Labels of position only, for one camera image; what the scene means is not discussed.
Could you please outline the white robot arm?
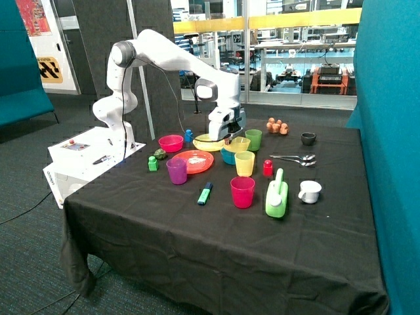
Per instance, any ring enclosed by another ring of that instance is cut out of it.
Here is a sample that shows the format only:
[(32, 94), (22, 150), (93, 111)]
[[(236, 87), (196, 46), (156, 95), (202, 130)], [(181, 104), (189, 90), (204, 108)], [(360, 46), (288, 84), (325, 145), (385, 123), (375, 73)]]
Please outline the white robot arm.
[(138, 104), (131, 90), (133, 68), (147, 64), (165, 71), (191, 71), (198, 76), (194, 85), (200, 100), (216, 102), (209, 114), (209, 138), (232, 140), (245, 127), (246, 114), (240, 105), (241, 83), (237, 70), (224, 66), (216, 69), (154, 30), (143, 30), (133, 40), (113, 45), (108, 59), (107, 86), (110, 96), (93, 104), (93, 113), (110, 129), (115, 150), (133, 151), (135, 140), (130, 123), (123, 114)]

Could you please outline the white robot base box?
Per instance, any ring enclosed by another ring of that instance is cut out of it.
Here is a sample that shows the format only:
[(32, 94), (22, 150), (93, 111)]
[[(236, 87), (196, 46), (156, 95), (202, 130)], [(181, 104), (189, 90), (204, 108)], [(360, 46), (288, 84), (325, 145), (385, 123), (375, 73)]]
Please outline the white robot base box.
[(118, 139), (107, 127), (93, 127), (48, 147), (52, 163), (43, 169), (59, 208), (87, 183), (142, 149), (133, 136)]

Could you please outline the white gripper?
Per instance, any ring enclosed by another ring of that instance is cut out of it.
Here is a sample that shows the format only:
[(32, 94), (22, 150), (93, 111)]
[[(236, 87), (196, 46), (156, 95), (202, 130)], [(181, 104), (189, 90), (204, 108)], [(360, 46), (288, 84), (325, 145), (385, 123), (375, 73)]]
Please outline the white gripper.
[(211, 140), (224, 140), (230, 145), (230, 140), (238, 136), (246, 125), (245, 109), (241, 106), (223, 108), (217, 106), (209, 114), (209, 138)]

